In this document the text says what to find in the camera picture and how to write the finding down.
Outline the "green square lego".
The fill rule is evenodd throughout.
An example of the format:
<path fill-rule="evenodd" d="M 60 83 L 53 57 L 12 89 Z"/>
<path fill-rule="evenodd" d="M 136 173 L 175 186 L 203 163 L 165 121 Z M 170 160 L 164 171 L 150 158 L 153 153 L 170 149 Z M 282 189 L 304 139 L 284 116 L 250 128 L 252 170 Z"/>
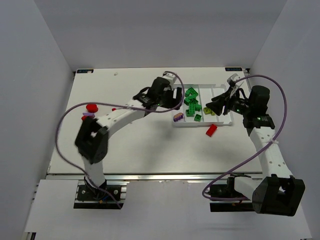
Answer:
<path fill-rule="evenodd" d="M 185 111 L 186 117 L 192 117 L 194 114 L 190 113 L 188 110 Z"/>

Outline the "green lego brick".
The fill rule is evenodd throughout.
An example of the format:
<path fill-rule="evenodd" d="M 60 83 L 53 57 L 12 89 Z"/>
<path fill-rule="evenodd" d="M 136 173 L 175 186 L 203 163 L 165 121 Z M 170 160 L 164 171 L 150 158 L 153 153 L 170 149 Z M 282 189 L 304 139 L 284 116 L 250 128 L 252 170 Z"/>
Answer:
<path fill-rule="evenodd" d="M 202 115 L 196 114 L 195 117 L 194 117 L 194 121 L 195 122 L 200 122 L 201 120 L 202 120 Z"/>

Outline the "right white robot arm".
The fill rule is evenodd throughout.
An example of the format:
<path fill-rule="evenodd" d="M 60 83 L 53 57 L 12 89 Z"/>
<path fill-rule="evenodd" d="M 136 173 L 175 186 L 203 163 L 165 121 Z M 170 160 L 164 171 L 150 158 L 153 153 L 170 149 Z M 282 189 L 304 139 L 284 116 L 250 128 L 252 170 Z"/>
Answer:
<path fill-rule="evenodd" d="M 267 114 L 270 90 L 254 86 L 245 96 L 242 88 L 229 88 L 212 98 L 206 107 L 217 115 L 233 111 L 243 116 L 243 126 L 257 151 L 262 170 L 262 181 L 253 180 L 244 173 L 228 175 L 226 184 L 213 184 L 204 193 L 216 211 L 224 202 L 231 202 L 236 211 L 255 211 L 258 214 L 293 217 L 305 191 L 303 180 L 294 177 L 287 167 L 274 140 L 275 125 Z"/>

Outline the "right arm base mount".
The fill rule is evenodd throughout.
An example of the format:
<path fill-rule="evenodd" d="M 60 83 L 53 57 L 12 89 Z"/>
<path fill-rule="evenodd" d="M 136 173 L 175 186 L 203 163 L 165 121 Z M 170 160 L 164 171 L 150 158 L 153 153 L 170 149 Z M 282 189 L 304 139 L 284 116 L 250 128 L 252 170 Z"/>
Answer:
<path fill-rule="evenodd" d="M 251 178 L 243 173 L 232 173 L 224 184 L 213 184 L 206 193 L 212 198 L 243 198 L 244 196 L 234 190 L 235 178 Z M 253 205 L 249 200 L 212 201 L 209 204 L 212 213 L 253 212 Z"/>

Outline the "green long lego plate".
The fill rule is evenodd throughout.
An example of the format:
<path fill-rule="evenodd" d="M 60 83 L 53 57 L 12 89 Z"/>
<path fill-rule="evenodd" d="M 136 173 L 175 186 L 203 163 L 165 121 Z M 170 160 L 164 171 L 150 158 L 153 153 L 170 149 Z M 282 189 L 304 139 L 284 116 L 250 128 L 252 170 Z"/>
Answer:
<path fill-rule="evenodd" d="M 188 114 L 189 115 L 194 115 L 195 114 L 195 111 L 196 111 L 196 104 L 195 103 L 190 103 L 188 105 Z"/>

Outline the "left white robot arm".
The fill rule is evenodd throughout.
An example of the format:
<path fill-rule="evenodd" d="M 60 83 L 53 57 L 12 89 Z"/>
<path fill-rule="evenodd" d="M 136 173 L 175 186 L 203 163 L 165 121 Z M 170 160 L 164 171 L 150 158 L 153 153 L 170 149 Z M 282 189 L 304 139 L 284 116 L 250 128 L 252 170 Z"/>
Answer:
<path fill-rule="evenodd" d="M 84 162 L 87 185 L 92 189 L 106 187 L 102 161 L 107 155 L 109 139 L 113 134 L 133 121 L 156 112 L 159 107 L 169 111 L 180 108 L 183 93 L 180 87 L 174 89 L 177 79 L 174 73 L 166 71 L 150 87 L 140 90 L 125 106 L 107 115 L 87 117 L 84 120 L 75 139 L 75 146 Z"/>

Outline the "lime small lego brick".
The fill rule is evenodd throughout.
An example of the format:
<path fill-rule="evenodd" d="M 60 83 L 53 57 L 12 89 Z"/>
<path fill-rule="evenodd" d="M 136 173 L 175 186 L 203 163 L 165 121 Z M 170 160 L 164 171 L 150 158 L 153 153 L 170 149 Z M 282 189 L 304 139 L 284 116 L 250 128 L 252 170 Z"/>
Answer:
<path fill-rule="evenodd" d="M 208 108 L 208 107 L 204 107 L 203 108 L 203 113 L 205 114 L 205 115 L 211 115 L 211 116 L 215 116 L 216 114 L 210 109 L 210 108 Z"/>

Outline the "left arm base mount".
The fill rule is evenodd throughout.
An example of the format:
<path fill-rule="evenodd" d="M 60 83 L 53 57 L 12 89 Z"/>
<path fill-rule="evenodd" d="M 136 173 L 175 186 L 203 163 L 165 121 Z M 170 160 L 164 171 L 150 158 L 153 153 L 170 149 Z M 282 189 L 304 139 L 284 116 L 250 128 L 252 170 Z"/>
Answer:
<path fill-rule="evenodd" d="M 106 180 L 96 189 L 85 181 L 77 184 L 73 208 L 82 210 L 120 210 L 126 199 L 127 183 L 125 181 Z"/>

